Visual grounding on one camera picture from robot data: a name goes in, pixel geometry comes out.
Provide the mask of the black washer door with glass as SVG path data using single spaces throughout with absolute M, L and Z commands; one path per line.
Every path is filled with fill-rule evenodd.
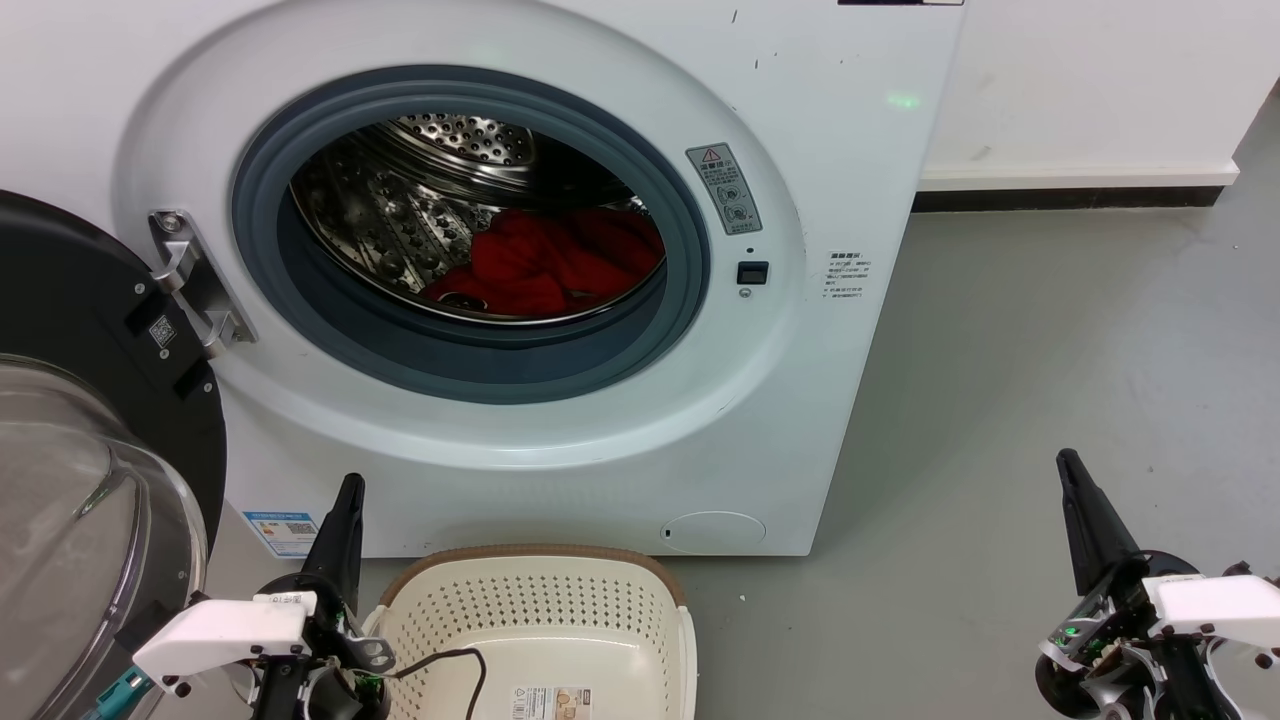
M 0 191 L 0 720 L 82 720 L 204 587 L 227 483 L 209 356 L 147 264 Z

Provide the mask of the grey warning label sticker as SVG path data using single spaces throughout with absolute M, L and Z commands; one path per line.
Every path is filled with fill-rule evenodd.
M 760 214 L 741 164 L 727 143 L 687 149 L 685 155 L 709 193 L 727 236 L 763 231 Z

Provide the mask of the round white filter cover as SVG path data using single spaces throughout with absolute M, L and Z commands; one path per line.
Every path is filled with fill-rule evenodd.
M 755 553 L 765 525 L 741 512 L 699 511 L 667 521 L 660 541 L 677 553 L 730 556 Z

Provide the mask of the small white text sticker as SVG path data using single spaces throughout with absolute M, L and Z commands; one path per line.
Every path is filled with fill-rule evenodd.
M 820 299 L 861 299 L 870 286 L 872 268 L 872 258 L 865 252 L 849 250 L 828 251 L 820 272 Z

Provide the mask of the blue energy label sticker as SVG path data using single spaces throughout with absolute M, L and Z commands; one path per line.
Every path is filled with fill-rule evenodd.
M 319 524 L 307 512 L 244 511 L 241 515 L 276 559 L 306 559 L 319 533 Z

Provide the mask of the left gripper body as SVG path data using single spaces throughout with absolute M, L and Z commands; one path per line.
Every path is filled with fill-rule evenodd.
M 388 720 L 389 693 L 352 625 L 358 588 L 358 573 L 292 573 L 261 588 L 270 600 L 311 592 L 316 603 L 301 641 L 250 664 L 250 720 Z

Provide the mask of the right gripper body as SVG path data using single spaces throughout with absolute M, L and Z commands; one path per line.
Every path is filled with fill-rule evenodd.
M 1157 582 L 1199 578 L 1180 557 L 1142 551 L 1106 571 L 1039 646 L 1036 687 L 1071 720 L 1242 720 L 1212 669 L 1225 642 L 1158 624 Z

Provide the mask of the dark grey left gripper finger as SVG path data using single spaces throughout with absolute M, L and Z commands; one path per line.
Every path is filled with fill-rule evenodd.
M 343 478 L 338 495 L 338 589 L 352 612 L 358 610 L 365 491 L 366 480 L 364 477 L 358 473 L 348 473 Z
M 325 611 L 340 611 L 347 607 L 338 589 L 338 495 L 320 525 L 314 546 L 300 573 L 300 588 L 314 591 L 317 594 L 317 606 Z

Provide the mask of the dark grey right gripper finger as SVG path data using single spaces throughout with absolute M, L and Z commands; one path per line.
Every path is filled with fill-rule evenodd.
M 1108 521 L 1101 506 L 1105 493 L 1094 483 L 1079 452 L 1062 448 L 1056 456 L 1062 487 L 1062 515 L 1076 593 L 1088 594 L 1112 565 Z
M 1107 573 L 1110 573 L 1116 565 L 1119 565 L 1120 562 L 1125 562 L 1128 559 L 1140 552 L 1135 539 L 1128 530 L 1126 525 L 1124 524 L 1124 521 L 1121 520 L 1121 518 L 1119 516 L 1117 511 L 1111 505 L 1106 495 L 1105 498 L 1101 501 L 1101 506 L 1105 512 L 1106 520 L 1108 521 L 1108 538 L 1111 541 L 1110 559 L 1114 562 L 1100 580 L 1102 580 L 1107 575 Z

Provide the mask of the white and black baseboard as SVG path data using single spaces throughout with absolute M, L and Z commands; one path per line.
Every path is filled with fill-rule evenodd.
M 1075 211 L 1212 208 L 1242 170 L 1208 165 L 933 172 L 922 177 L 911 213 Z

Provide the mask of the stainless steel washing machine drum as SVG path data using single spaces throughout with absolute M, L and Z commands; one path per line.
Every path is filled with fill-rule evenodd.
M 365 126 L 317 150 L 293 174 L 289 191 L 317 245 L 338 266 L 399 304 L 460 322 L 576 322 L 634 297 L 664 270 L 666 258 L 617 300 L 541 319 L 420 296 L 467 263 L 474 236 L 508 209 L 552 214 L 607 208 L 641 214 L 658 229 L 643 200 L 616 173 L 571 145 L 504 120 L 421 113 Z

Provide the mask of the silver door hinge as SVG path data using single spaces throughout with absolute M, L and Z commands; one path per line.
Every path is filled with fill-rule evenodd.
M 147 223 L 164 260 L 152 278 L 184 310 L 205 354 L 218 357 L 233 346 L 257 342 L 256 329 L 225 283 L 193 218 L 178 209 L 163 209 L 151 211 Z

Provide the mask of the white front-load washing machine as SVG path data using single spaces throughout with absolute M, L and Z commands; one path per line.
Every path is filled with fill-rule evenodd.
M 259 334 L 209 357 L 221 505 L 239 515 L 319 524 L 358 473 L 367 559 L 676 555 L 662 527 L 716 510 L 765 525 L 750 555 L 803 556 L 965 15 L 965 0 L 0 0 L 0 191 L 96 225 L 152 273 L 148 214 L 193 218 Z M 707 295 L 654 363 L 559 401 L 454 401 L 335 360 L 260 292 L 230 208 L 257 132 L 335 79 L 425 65 L 572 94 L 696 191 Z M 685 155 L 713 143 L 741 164 L 763 231 L 724 233 Z M 861 299 L 820 299 L 831 250 L 872 258 Z M 768 261 L 768 283 L 739 286 L 740 261 Z

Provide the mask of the red garment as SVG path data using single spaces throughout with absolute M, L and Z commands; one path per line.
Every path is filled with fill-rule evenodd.
M 563 316 L 622 297 L 664 258 L 659 231 L 634 211 L 508 209 L 474 236 L 467 263 L 420 296 L 502 316 Z

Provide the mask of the cream perforated laundry basket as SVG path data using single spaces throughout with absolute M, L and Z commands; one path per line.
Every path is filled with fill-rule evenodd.
M 388 585 L 365 628 L 396 651 L 388 720 L 695 720 L 689 602 L 643 553 L 433 553 Z

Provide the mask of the grey rubber door gasket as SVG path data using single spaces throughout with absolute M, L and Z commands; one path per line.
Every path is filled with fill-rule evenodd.
M 504 120 L 571 145 L 645 204 L 666 246 L 658 281 L 609 311 L 550 325 L 486 325 L 425 314 L 338 266 L 289 184 L 355 129 L 421 113 Z M 543 404 L 591 393 L 654 363 L 692 324 L 712 259 L 696 191 L 640 133 L 549 85 L 467 67 L 398 67 L 335 79 L 256 135 L 236 176 L 232 220 L 260 292 L 335 360 L 388 384 L 471 404 Z

